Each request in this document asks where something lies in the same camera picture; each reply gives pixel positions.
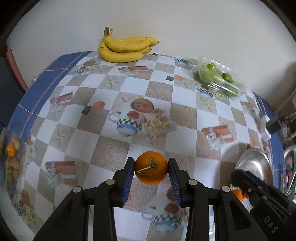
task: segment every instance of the banana bunch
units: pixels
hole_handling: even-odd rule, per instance
[[[133,37],[126,39],[114,39],[113,29],[105,28],[103,42],[99,46],[99,53],[104,60],[113,63],[126,63],[143,58],[144,53],[152,49],[150,45],[159,42],[152,37]]]

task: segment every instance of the white wall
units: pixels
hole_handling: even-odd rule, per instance
[[[30,85],[57,57],[97,50],[106,26],[157,38],[157,53],[215,59],[272,106],[294,88],[296,43],[259,0],[41,0],[7,43]]]

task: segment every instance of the plastic bag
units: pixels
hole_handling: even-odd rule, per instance
[[[212,70],[207,67],[208,64],[212,64]],[[197,69],[199,73],[197,74],[197,81],[210,87],[218,95],[237,99],[242,94],[247,93],[246,87],[237,74],[214,60],[202,56],[198,57]],[[228,77],[228,81],[223,79],[223,74],[227,74],[224,78],[227,79]]]

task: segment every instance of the metal plate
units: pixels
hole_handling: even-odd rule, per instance
[[[273,186],[274,184],[270,161],[268,157],[257,148],[246,150],[241,155],[235,169],[249,171],[262,181],[265,180],[268,185]]]

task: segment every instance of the small orange fruit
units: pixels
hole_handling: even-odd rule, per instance
[[[243,196],[242,196],[242,190],[240,190],[240,189],[235,189],[235,190],[233,190],[232,191],[233,192],[233,194],[239,199],[239,201],[243,201]]]
[[[8,152],[8,155],[11,157],[11,158],[14,158],[16,153],[17,153],[17,150],[15,149],[15,145],[13,143],[9,143],[7,146],[6,146],[6,149],[5,149],[7,152]]]
[[[168,163],[158,152],[147,151],[135,162],[135,173],[138,179],[148,185],[163,181],[168,173]]]

